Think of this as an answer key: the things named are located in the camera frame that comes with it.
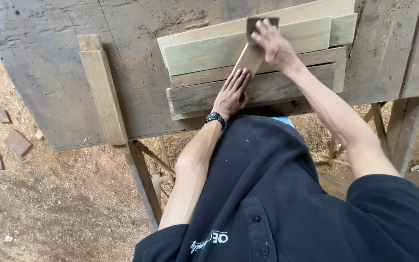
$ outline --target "man's left hand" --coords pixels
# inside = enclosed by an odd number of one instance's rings
[[[248,69],[238,69],[236,74],[231,74],[219,91],[218,97],[214,101],[213,112],[219,113],[227,123],[229,118],[248,103],[248,97],[245,93],[250,73]]]

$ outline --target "printed logo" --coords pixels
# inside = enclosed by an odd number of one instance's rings
[[[213,243],[225,243],[227,242],[227,240],[229,239],[226,235],[227,232],[220,232],[217,230],[213,230],[211,231],[211,233],[209,234],[209,238],[201,243],[197,243],[196,241],[192,242],[192,245],[190,246],[190,249],[192,250],[190,252],[190,254],[193,254],[193,252],[195,252],[196,250],[202,249],[206,246],[206,243],[208,243],[209,241],[213,240]]]

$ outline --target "shirt placket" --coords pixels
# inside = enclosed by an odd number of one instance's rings
[[[244,199],[241,206],[250,239],[253,261],[276,261],[276,249],[261,201],[258,197]]]

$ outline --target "black polo shirt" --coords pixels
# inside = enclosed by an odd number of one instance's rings
[[[238,116],[191,223],[149,235],[134,261],[419,261],[419,188],[373,174],[330,196],[294,128]]]

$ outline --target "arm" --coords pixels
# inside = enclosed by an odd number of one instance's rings
[[[342,98],[324,86],[306,68],[290,43],[269,20],[258,21],[252,38],[266,50],[266,62],[298,86],[326,127],[341,141],[350,159],[354,179],[369,174],[398,176],[373,130]]]
[[[242,110],[248,102],[244,90],[250,74],[247,69],[229,76],[218,94],[213,111],[227,123],[231,116]],[[221,133],[221,123],[208,122],[182,150],[176,163],[176,184],[162,214],[159,229],[178,224],[189,224],[206,182],[208,166],[214,146]]]

